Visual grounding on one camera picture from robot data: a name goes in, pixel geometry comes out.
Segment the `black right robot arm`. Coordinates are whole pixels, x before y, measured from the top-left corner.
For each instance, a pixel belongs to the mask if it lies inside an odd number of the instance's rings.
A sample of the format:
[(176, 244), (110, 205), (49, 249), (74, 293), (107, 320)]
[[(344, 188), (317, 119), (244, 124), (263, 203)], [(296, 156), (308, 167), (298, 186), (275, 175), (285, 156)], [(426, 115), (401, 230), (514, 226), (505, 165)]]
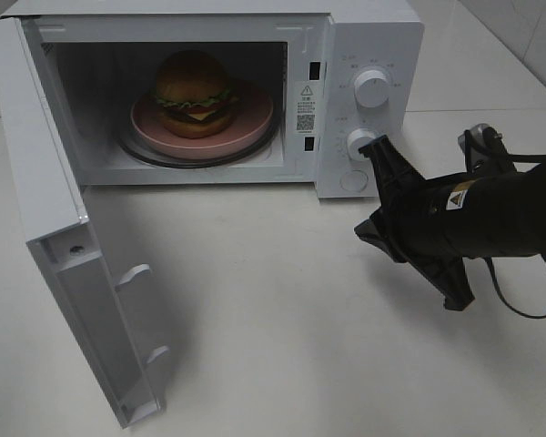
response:
[(409, 263), (444, 297), (447, 310), (474, 300), (465, 259), (539, 255), (546, 264), (546, 155), (511, 154), (481, 124), (459, 138), (465, 171), (424, 178), (378, 137), (360, 148), (371, 161), (380, 206), (354, 232), (397, 263)]

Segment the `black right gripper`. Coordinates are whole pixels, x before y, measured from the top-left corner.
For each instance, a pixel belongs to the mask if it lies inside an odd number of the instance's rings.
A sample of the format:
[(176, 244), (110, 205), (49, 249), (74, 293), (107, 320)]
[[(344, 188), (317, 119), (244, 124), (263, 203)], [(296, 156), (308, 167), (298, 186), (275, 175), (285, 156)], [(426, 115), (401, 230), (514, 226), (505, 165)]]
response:
[(425, 179), (387, 135), (358, 152), (372, 164), (381, 206), (354, 228), (355, 234), (394, 262), (409, 263), (442, 294), (445, 310), (465, 310), (474, 295), (460, 256), (475, 256), (450, 241), (446, 215), (449, 197), (476, 179), (463, 174)]

